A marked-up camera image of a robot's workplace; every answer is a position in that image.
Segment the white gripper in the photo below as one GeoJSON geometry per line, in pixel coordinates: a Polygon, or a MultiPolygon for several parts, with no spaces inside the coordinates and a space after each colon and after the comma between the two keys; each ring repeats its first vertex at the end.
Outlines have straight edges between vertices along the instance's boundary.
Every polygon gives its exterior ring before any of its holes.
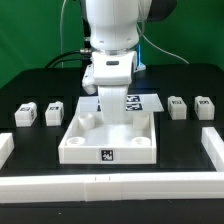
{"type": "Polygon", "coordinates": [[[107,86],[119,86],[116,90],[115,118],[117,124],[125,122],[128,86],[137,67],[137,53],[126,52],[120,55],[92,53],[92,63],[87,66],[82,86],[88,94],[98,95],[102,118],[105,124],[113,123],[112,89],[107,86]]]}

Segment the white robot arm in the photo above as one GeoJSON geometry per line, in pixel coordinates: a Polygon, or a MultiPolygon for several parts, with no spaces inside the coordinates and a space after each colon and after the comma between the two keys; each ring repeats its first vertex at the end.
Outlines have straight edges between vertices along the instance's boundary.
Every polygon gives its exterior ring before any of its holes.
{"type": "Polygon", "coordinates": [[[132,75],[137,69],[138,23],[166,19],[178,0],[81,0],[90,26],[91,64],[82,85],[97,93],[103,121],[123,124],[132,75]]]}

